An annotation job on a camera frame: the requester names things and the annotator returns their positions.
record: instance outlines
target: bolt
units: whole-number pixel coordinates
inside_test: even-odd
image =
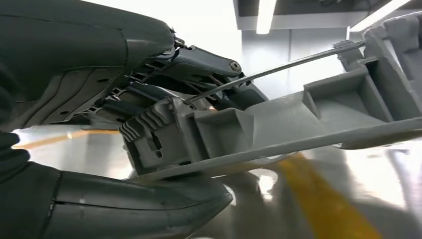
[[[230,68],[233,71],[240,71],[240,65],[239,65],[239,63],[237,63],[235,61],[230,61],[230,63],[228,65],[230,66]]]

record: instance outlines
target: fluorescent light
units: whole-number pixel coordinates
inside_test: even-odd
[[[382,8],[378,9],[373,14],[367,16],[358,24],[354,25],[350,29],[350,31],[354,31],[354,32],[362,31],[410,1],[411,0],[391,0],[389,3],[385,4]]]
[[[268,34],[273,21],[277,0],[259,0],[256,34]]]

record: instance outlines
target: black plastic part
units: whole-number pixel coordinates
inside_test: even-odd
[[[187,237],[231,199],[221,183],[201,175],[145,187],[63,172],[43,238]]]
[[[69,120],[174,44],[159,20],[80,0],[3,0],[0,26],[0,77],[17,96],[8,131]]]
[[[14,150],[14,156],[3,155],[0,165],[16,167],[17,172],[1,170],[0,232],[4,239],[39,238],[48,224],[51,202],[59,179],[57,169],[26,162],[24,150]]]

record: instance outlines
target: yellow floor marking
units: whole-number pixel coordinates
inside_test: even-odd
[[[46,138],[46,139],[38,140],[38,141],[35,141],[35,142],[23,144],[23,145],[15,145],[12,148],[32,149],[32,148],[40,147],[40,146],[47,145],[47,144],[52,144],[52,143],[56,143],[56,142],[60,142],[60,141],[64,141],[64,140],[68,140],[68,139],[72,139],[72,138],[81,137],[81,136],[88,135],[88,134],[98,134],[98,133],[101,133],[101,134],[118,134],[119,132],[117,130],[103,130],[103,129],[80,130],[80,131],[68,133],[67,135],[61,135],[61,136],[57,136],[57,137]]]
[[[298,153],[279,163],[315,238],[380,239],[381,234]]]

